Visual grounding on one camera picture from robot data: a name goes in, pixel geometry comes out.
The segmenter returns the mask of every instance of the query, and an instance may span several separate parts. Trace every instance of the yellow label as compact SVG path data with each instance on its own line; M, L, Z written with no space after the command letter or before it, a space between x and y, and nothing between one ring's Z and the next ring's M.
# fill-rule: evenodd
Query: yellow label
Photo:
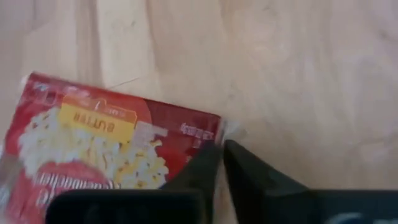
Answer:
M114 116L86 110L68 103L62 103L58 120L61 124L68 124L72 128L84 129L96 136L102 136L121 143L131 140L135 127L135 122L117 119Z

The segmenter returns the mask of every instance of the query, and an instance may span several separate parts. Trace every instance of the wooden floor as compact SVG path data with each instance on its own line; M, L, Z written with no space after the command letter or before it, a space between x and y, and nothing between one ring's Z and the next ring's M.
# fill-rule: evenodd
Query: wooden floor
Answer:
M0 0L0 119L51 73L217 113L310 187L397 189L396 0Z

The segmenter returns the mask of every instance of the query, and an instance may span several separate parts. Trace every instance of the microwave popcorn package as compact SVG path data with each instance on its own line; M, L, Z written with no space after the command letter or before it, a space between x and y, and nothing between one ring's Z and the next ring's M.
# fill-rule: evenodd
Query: microwave popcorn package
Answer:
M204 141L221 139L221 124L214 114L33 73L3 145L15 161L0 170L4 213L42 223L66 190L159 188Z

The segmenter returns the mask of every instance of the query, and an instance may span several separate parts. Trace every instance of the popcorn box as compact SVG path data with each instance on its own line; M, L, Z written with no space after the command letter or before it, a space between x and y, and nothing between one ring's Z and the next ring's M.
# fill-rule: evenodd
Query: popcorn box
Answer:
M66 190L159 188L220 135L214 114L33 73L4 142L23 164L6 213L42 223Z

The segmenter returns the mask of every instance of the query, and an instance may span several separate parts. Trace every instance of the packaging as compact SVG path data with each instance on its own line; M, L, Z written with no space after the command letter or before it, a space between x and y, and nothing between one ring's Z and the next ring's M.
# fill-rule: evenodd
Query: packaging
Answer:
M4 141L17 158L5 213L42 223L70 189L156 189L205 140L221 139L219 116L33 73Z

